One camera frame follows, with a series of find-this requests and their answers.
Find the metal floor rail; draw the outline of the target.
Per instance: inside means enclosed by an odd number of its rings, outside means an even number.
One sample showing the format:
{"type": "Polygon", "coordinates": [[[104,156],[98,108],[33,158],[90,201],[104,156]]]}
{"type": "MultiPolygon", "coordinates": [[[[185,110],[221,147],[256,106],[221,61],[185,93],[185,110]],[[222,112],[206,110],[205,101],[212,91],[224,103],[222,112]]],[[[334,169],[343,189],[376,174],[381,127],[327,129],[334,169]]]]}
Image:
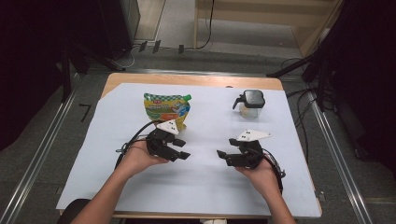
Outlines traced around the metal floor rail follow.
{"type": "Polygon", "coordinates": [[[191,76],[223,76],[223,77],[267,77],[265,74],[235,73],[235,72],[213,72],[213,71],[184,71],[184,70],[162,70],[162,69],[132,69],[124,73],[131,74],[174,74],[191,76]]]}
{"type": "Polygon", "coordinates": [[[82,77],[78,73],[75,73],[72,77],[72,90],[70,95],[65,99],[59,106],[54,119],[51,121],[43,139],[38,146],[35,155],[33,156],[27,170],[25,171],[21,181],[14,190],[12,197],[7,204],[7,208],[4,214],[0,217],[0,224],[13,224],[21,211],[21,208],[29,195],[33,184],[43,166],[45,159],[47,158],[51,146],[64,123],[64,119],[73,104],[75,99],[76,91],[81,83],[82,77]]]}
{"type": "Polygon", "coordinates": [[[312,102],[312,108],[317,118],[318,125],[328,145],[332,155],[332,160],[343,183],[346,195],[354,210],[358,222],[360,224],[374,224],[366,203],[361,196],[361,191],[355,182],[352,173],[350,172],[347,161],[345,160],[342,150],[339,147],[336,137],[334,136],[332,127],[326,117],[326,113],[320,110],[316,100],[316,95],[314,93],[309,93],[308,99],[312,102]]]}

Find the person's right hand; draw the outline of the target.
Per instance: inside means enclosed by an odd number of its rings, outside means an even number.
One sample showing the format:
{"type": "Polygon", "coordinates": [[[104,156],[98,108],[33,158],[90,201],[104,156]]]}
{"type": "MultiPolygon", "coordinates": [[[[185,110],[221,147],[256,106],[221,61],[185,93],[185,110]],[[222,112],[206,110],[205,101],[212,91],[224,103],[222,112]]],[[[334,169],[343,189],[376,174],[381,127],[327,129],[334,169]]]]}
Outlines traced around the person's right hand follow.
{"type": "Polygon", "coordinates": [[[276,175],[268,161],[262,160],[255,169],[236,167],[235,170],[246,176],[266,201],[281,196],[276,175]]]}

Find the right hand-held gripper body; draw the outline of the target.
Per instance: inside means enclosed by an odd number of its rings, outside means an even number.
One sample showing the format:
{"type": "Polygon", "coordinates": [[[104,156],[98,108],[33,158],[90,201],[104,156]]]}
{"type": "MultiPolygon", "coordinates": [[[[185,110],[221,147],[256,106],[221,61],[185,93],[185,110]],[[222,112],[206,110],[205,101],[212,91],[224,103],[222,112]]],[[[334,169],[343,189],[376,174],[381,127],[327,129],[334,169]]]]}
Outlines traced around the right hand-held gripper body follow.
{"type": "Polygon", "coordinates": [[[242,142],[241,146],[237,147],[239,154],[231,154],[231,158],[226,160],[229,166],[233,167],[247,167],[255,169],[261,160],[264,158],[262,146],[259,140],[271,137],[270,133],[245,130],[236,138],[237,141],[242,142]]]}

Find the yellow green spout pouch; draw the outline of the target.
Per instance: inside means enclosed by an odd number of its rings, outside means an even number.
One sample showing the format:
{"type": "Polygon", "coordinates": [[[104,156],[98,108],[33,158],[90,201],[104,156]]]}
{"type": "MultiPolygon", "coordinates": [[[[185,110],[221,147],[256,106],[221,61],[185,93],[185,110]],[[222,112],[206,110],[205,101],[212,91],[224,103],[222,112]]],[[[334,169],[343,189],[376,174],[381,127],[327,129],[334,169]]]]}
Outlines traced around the yellow green spout pouch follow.
{"type": "Polygon", "coordinates": [[[151,120],[168,121],[174,119],[177,128],[181,131],[186,128],[184,123],[191,106],[187,95],[158,95],[152,93],[144,94],[144,107],[151,120]]]}

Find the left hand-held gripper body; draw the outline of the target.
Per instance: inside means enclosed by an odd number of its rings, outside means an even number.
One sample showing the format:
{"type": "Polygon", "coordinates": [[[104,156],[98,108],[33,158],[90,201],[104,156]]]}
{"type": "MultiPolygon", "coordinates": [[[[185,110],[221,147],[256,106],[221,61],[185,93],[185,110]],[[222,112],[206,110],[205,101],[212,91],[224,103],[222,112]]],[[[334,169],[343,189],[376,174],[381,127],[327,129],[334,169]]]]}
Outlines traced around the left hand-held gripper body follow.
{"type": "Polygon", "coordinates": [[[163,158],[163,150],[168,147],[168,143],[176,139],[178,134],[179,130],[173,119],[157,124],[147,137],[149,154],[163,158]]]}

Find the black stand leg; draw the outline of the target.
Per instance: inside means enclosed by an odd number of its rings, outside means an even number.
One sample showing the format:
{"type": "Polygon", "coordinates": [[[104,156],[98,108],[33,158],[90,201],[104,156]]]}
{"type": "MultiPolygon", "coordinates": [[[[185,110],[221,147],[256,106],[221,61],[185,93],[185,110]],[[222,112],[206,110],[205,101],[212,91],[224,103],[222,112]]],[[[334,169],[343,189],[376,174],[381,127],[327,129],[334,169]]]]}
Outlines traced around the black stand leg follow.
{"type": "Polygon", "coordinates": [[[279,78],[282,77],[284,75],[286,75],[288,72],[291,72],[299,67],[302,67],[303,65],[310,63],[312,61],[312,59],[314,58],[314,55],[309,55],[305,58],[300,59],[299,61],[285,67],[285,68],[281,68],[279,71],[276,71],[274,73],[271,74],[266,74],[267,77],[274,77],[274,78],[279,78]]]}
{"type": "Polygon", "coordinates": [[[62,74],[63,74],[63,98],[64,103],[71,95],[71,78],[70,78],[70,62],[72,60],[71,52],[85,54],[93,58],[98,63],[106,66],[111,71],[124,71],[124,68],[116,66],[114,63],[106,60],[104,57],[94,53],[92,50],[75,43],[64,43],[62,48],[62,74]]]}

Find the light wooden shelf unit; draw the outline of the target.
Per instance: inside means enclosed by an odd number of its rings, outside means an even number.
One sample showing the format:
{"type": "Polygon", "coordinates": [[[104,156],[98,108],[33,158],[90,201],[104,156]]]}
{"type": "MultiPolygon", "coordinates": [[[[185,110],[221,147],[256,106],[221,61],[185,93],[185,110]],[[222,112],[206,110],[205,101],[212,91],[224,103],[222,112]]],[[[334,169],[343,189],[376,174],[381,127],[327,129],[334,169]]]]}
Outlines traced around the light wooden shelf unit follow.
{"type": "Polygon", "coordinates": [[[194,38],[197,47],[198,20],[214,20],[286,25],[303,56],[316,50],[326,28],[337,20],[344,0],[194,0],[194,38]]]}

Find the black cabinet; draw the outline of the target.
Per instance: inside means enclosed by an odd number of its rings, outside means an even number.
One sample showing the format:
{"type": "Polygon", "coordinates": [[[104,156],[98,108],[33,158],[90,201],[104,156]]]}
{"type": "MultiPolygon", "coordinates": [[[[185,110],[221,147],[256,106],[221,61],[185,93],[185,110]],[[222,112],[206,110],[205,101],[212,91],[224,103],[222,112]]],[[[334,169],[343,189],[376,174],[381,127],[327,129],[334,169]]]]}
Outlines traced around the black cabinet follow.
{"type": "Polygon", "coordinates": [[[109,46],[107,55],[119,58],[132,49],[140,11],[137,0],[98,0],[104,22],[106,41],[109,46]]]}

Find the person's left hand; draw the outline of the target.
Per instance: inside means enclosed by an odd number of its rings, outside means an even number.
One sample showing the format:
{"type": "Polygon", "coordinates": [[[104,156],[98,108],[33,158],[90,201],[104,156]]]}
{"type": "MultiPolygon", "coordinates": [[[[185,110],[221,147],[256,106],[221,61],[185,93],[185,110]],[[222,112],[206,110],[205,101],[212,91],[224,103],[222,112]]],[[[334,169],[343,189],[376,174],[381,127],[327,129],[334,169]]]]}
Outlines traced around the person's left hand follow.
{"type": "Polygon", "coordinates": [[[168,163],[168,160],[149,154],[147,142],[138,141],[133,143],[124,158],[114,171],[115,177],[128,180],[130,177],[137,175],[152,165],[168,163]]]}

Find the black curtain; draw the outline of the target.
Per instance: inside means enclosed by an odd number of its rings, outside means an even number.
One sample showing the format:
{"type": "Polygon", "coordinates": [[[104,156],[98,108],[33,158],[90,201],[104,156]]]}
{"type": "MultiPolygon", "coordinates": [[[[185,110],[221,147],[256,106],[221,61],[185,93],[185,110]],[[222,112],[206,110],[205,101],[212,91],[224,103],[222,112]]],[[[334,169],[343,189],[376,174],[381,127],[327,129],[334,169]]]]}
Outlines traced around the black curtain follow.
{"type": "Polygon", "coordinates": [[[0,151],[13,144],[66,75],[68,57],[89,68],[73,44],[78,0],[0,0],[0,151]]]}
{"type": "Polygon", "coordinates": [[[396,177],[396,0],[344,0],[318,53],[361,157],[396,177]]]}

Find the clear jar with black lid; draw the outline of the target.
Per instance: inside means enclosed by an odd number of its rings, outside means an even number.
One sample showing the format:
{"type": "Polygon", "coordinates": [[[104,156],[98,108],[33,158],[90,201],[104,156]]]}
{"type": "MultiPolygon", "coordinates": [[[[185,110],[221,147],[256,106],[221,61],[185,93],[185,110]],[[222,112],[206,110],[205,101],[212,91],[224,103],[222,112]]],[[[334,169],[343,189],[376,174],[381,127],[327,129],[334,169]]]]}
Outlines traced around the clear jar with black lid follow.
{"type": "Polygon", "coordinates": [[[260,90],[245,90],[233,103],[239,105],[239,113],[245,119],[257,118],[265,105],[264,94],[260,90]]]}

